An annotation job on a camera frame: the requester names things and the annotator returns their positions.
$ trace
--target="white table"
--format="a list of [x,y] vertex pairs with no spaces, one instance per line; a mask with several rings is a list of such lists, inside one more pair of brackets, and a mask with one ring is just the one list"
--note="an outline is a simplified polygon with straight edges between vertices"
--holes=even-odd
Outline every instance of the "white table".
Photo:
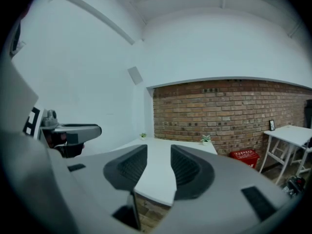
[[135,186],[135,192],[161,204],[171,206],[176,193],[176,177],[171,168],[171,145],[180,145],[217,154],[214,146],[204,146],[199,142],[174,141],[157,138],[136,139],[115,150],[134,146],[148,145],[147,166]]
[[[282,171],[276,181],[276,184],[277,184],[286,169],[286,166],[289,162],[289,158],[293,150],[295,149],[295,146],[302,147],[306,142],[308,142],[312,138],[312,129],[288,125],[288,126],[276,128],[274,131],[265,131],[264,133],[269,135],[269,143],[268,143],[267,152],[265,154],[260,172],[262,171],[264,167],[264,163],[268,155],[274,158],[276,161],[278,161],[279,163],[283,165]],[[270,152],[270,145],[271,145],[272,137],[277,138],[278,141],[276,145],[274,146],[274,148],[272,149],[272,152]],[[280,140],[283,140],[288,143],[288,147],[286,150],[280,150],[277,148]],[[280,158],[274,155],[274,152],[276,149],[283,152]]]

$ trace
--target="black object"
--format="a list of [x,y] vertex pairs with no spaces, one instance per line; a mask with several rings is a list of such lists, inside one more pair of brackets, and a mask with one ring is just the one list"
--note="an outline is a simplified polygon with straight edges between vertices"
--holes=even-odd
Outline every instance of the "black object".
[[76,157],[76,156],[78,156],[78,155],[80,155],[82,153],[83,145],[84,145],[84,143],[78,144],[78,145],[75,145],[75,146],[62,146],[62,147],[59,147],[61,149],[60,153],[62,154],[62,156],[64,158]]
[[275,213],[276,210],[273,205],[255,186],[242,189],[241,191],[261,221]]
[[23,132],[26,135],[30,135],[30,136],[33,137],[34,134],[35,134],[36,124],[37,124],[37,121],[38,121],[40,110],[38,108],[36,108],[36,107],[33,107],[33,109],[31,111],[35,114],[34,118],[33,118],[33,122],[29,121],[29,116],[28,116],[27,121],[25,123],[25,126],[23,128]]
[[64,127],[98,127],[97,124],[62,124]]
[[72,165],[72,166],[68,166],[68,170],[70,172],[74,172],[74,171],[77,171],[77,170],[80,170],[82,168],[85,168],[86,166],[84,164],[76,164],[76,165]]
[[113,214],[113,217],[118,219],[122,223],[140,231],[141,224],[137,212],[136,197],[134,196],[133,192],[130,193],[130,197],[132,199],[131,204],[119,208]]
[[215,179],[215,172],[210,163],[171,146],[171,167],[175,173],[175,200],[198,198]]
[[13,42],[12,42],[11,51],[10,51],[11,55],[14,55],[13,52],[16,51],[19,39],[20,39],[20,23],[18,25],[18,28],[16,30],[16,33],[15,33],[15,36],[14,36],[14,39],[13,39]]
[[71,144],[78,144],[78,134],[66,134],[66,140]]
[[306,181],[302,177],[291,176],[288,179],[286,186],[283,188],[283,191],[289,195],[289,197],[295,197],[296,195],[304,191],[304,185]]
[[275,130],[275,123],[274,123],[274,120],[270,120],[270,121],[269,121],[269,124],[270,124],[270,131],[274,131],[274,130]]
[[52,115],[53,115],[53,118],[54,118],[54,119],[57,118],[57,113],[56,113],[54,110],[52,111]]
[[103,173],[115,189],[131,192],[141,178],[146,165],[147,145],[141,145],[108,162],[104,166]]
[[[307,128],[311,128],[311,124],[312,124],[312,121],[311,121],[311,119],[312,119],[312,99],[307,100],[307,105],[304,109],[304,115],[306,118]],[[310,141],[308,147],[312,147],[312,141]]]

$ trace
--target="red box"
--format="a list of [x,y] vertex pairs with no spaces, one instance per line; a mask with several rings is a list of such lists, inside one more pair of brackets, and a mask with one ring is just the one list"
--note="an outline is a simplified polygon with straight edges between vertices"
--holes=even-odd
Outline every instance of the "red box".
[[230,157],[240,160],[252,168],[255,168],[260,156],[252,149],[230,152]]

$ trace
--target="wooden floor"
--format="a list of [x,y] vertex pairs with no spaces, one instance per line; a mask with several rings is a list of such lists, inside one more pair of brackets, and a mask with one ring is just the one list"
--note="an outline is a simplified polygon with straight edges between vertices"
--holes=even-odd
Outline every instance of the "wooden floor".
[[170,210],[170,206],[162,205],[136,194],[136,207],[139,213],[141,231],[150,233]]
[[[312,158],[308,157],[306,162],[306,167],[312,167]],[[277,166],[273,169],[270,169],[263,173],[264,176],[269,178],[272,182],[276,182],[279,173],[281,171],[281,167]],[[287,180],[296,174],[296,171],[298,169],[298,164],[288,165],[278,186],[283,188],[287,182]],[[306,181],[309,177],[309,173],[302,173],[300,175],[303,177]],[[162,205],[159,203],[156,203],[150,199],[147,199],[139,194],[136,194],[136,206],[137,210],[139,212],[139,219],[141,223],[141,231],[144,233],[150,233],[153,228],[155,228],[160,221],[166,216],[168,211],[170,210],[169,206]]]

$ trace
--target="table leg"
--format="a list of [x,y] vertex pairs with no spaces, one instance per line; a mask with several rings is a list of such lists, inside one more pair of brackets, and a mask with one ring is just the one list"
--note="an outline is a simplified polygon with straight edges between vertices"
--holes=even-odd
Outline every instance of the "table leg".
[[281,155],[281,160],[284,159],[286,153],[289,151],[289,149],[286,149],[285,151],[283,151],[282,155]]
[[283,173],[284,173],[284,171],[285,171],[285,169],[286,169],[286,166],[287,166],[287,164],[288,164],[289,158],[291,157],[291,154],[292,154],[292,152],[293,152],[293,149],[294,149],[294,145],[289,144],[288,153],[287,153],[287,156],[286,156],[286,160],[285,160],[285,163],[284,163],[284,165],[283,165],[282,171],[281,171],[281,173],[279,174],[277,181],[275,182],[276,185],[278,184],[279,180],[281,179],[281,177],[282,177],[282,175],[283,175]]
[[263,160],[263,162],[262,162],[262,166],[261,166],[260,171],[259,171],[260,173],[262,172],[262,169],[263,169],[263,167],[264,167],[264,163],[265,163],[265,161],[267,160],[268,152],[269,152],[269,150],[270,150],[271,140],[272,140],[272,136],[269,136],[268,147],[267,147],[267,151],[266,151],[265,156],[264,156],[264,160]]
[[304,163],[306,162],[306,159],[307,159],[307,156],[308,156],[307,149],[308,149],[309,143],[310,143],[310,141],[308,141],[308,143],[306,145],[306,149],[304,150],[304,154],[303,154],[302,160],[300,162],[300,165],[299,165],[298,171],[296,173],[296,176],[299,176],[299,174],[301,172],[301,169],[302,169]]
[[293,164],[294,157],[296,156],[296,153],[297,153],[297,150],[295,150],[294,153],[293,153],[291,164]]

